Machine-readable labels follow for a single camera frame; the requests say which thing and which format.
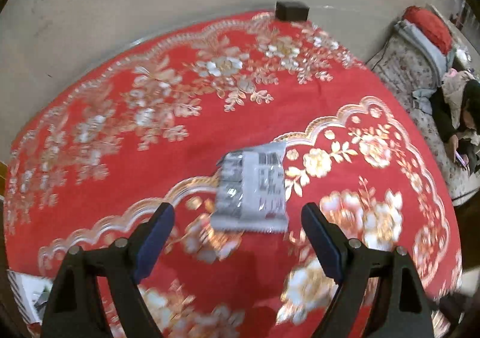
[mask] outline smartphone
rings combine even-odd
[[[465,161],[463,160],[462,156],[461,156],[457,151],[455,151],[455,158],[457,159],[458,163],[459,163],[460,165],[462,165],[462,167],[463,167],[465,170],[468,170],[467,164],[465,163]]]

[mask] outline red tablecloth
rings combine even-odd
[[[289,232],[213,232],[215,163],[270,141],[287,144]],[[161,201],[175,206],[141,284],[170,337],[309,337],[335,291],[301,229],[309,201],[369,247],[407,247],[431,295],[461,273],[448,192],[405,111],[327,33],[271,13],[194,25],[92,70],[27,125],[9,169],[6,245],[20,272],[53,277],[73,244],[104,247]],[[366,306],[373,293],[372,282]]]

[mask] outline red pillow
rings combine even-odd
[[[452,49],[450,31],[435,13],[418,6],[410,6],[405,10],[403,18],[416,25],[442,54],[446,55]]]

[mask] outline table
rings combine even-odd
[[[213,231],[218,159],[270,141],[287,146],[288,233]],[[336,290],[301,228],[309,201],[369,247],[406,247],[432,296],[461,276],[453,207],[408,115],[321,28],[267,11],[161,35],[92,69],[19,134],[8,178],[10,267],[48,277],[72,245],[106,247],[172,203],[175,227],[140,285],[169,337],[309,337]]]

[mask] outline person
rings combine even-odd
[[[480,82],[467,71],[444,77],[430,97],[432,116],[447,156],[455,162],[455,151],[468,165],[470,175],[480,169],[476,131],[480,128]]]

